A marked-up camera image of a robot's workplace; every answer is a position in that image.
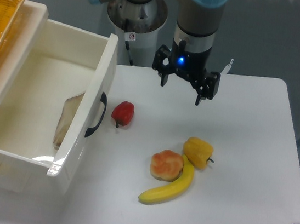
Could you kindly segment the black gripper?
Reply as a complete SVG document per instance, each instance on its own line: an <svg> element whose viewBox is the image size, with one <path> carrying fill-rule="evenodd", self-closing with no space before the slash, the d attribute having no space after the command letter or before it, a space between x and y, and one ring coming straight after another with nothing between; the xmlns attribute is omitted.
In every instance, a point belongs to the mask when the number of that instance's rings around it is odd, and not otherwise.
<svg viewBox="0 0 300 224"><path fill-rule="evenodd" d="M180 48L173 41L172 50L161 45L155 53L152 62L152 69L157 71L160 76L160 86L167 83L170 74L176 74L178 77L190 82L197 92L195 105L198 106L202 100L212 100L220 84L221 74L219 72L207 72L205 65L210 56L211 49L199 53L192 53Z"/></svg>

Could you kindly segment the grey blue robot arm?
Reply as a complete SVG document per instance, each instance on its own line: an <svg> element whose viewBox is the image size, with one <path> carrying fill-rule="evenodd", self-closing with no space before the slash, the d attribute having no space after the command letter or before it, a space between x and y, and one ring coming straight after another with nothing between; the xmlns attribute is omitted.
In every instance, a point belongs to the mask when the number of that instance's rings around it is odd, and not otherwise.
<svg viewBox="0 0 300 224"><path fill-rule="evenodd" d="M205 68L214 38L228 0L177 0L176 29L171 48L162 45L155 52L152 69L165 85L168 76L176 74L197 92L195 104L212 100L219 87L220 74ZM164 0L89 0L91 4L107 4L113 25L123 32L129 63L134 65L130 41L142 34L160 29L167 20Z"/></svg>

